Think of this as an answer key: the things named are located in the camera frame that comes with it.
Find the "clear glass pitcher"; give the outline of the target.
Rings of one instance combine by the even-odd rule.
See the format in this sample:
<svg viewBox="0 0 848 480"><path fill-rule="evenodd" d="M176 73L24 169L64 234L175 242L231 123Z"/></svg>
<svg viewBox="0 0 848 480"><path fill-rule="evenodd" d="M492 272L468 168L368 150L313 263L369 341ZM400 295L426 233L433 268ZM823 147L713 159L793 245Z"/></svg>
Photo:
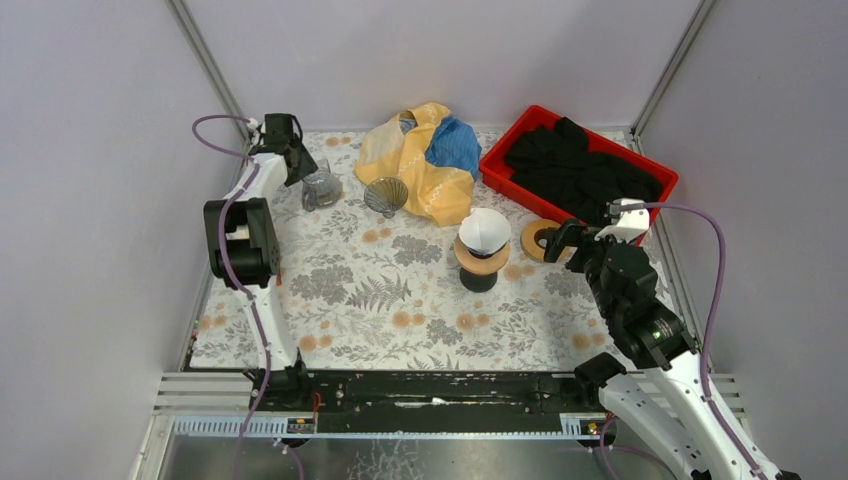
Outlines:
<svg viewBox="0 0 848 480"><path fill-rule="evenodd" d="M333 206L342 196L341 180L332 173L329 161L316 161L317 170L302 180L302 207L307 212Z"/></svg>

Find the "wooden ring holder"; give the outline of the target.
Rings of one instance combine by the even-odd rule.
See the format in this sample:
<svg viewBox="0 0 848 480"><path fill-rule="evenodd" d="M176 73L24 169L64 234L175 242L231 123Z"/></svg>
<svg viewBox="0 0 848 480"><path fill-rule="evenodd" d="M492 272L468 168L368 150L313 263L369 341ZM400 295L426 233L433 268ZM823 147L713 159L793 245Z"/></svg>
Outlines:
<svg viewBox="0 0 848 480"><path fill-rule="evenodd" d="M541 241L546 238L546 231L557 231L560 223L549 219L538 219L527 224L521 234L520 243L524 253L532 260L545 263L545 247Z"/></svg>
<svg viewBox="0 0 848 480"><path fill-rule="evenodd" d="M511 254L511 245L510 243L506 243L492 256L478 258L471 253L458 236L454 238L453 248L460 267L477 276L497 273L506 265Z"/></svg>

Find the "dark glass carafe red rim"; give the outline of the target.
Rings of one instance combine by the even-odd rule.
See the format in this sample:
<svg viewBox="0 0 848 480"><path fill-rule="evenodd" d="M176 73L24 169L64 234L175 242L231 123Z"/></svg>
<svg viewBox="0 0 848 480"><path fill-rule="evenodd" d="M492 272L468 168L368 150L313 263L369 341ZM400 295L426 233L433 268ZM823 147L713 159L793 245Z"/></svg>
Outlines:
<svg viewBox="0 0 848 480"><path fill-rule="evenodd" d="M461 284L469 291L474 293L484 293L491 290L497 283L498 272L489 274L476 274L465 268L459 270L459 279Z"/></svg>

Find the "white paper coffee filter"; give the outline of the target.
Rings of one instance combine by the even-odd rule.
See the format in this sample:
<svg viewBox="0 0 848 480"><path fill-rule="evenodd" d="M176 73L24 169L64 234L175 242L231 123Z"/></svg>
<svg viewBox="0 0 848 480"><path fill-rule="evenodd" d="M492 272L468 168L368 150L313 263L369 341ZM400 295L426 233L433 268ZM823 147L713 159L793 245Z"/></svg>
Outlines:
<svg viewBox="0 0 848 480"><path fill-rule="evenodd" d="M490 208L472 208L458 230L462 243L468 249L481 253L500 250L509 242L511 235L509 220L502 213Z"/></svg>

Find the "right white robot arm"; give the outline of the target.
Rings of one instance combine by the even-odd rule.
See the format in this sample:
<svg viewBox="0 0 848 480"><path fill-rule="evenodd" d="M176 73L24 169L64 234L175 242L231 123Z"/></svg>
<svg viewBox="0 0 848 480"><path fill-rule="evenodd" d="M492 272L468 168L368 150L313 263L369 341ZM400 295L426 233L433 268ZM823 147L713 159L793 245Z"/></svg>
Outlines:
<svg viewBox="0 0 848 480"><path fill-rule="evenodd" d="M541 230L543 259L573 251L566 267L588 283L618 350L668 402L651 400L608 353L579 365L575 402L626 423L678 479L795 479L752 441L709 374L685 323L656 297L658 274L644 250L609 228L568 220Z"/></svg>

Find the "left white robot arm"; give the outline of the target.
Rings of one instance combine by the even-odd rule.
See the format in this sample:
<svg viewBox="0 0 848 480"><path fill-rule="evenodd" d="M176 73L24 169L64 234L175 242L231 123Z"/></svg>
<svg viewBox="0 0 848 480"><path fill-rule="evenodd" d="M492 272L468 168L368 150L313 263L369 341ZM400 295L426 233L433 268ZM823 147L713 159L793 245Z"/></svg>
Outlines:
<svg viewBox="0 0 848 480"><path fill-rule="evenodd" d="M242 173L222 199L203 207L209 263L213 275L236 293L248 317L258 366L246 375L256 400L296 411L309 401L311 387L277 298L281 249L270 200L279 188L296 184L317 166L295 115L270 113L262 121L242 122L249 133L246 152L236 155L244 163Z"/></svg>

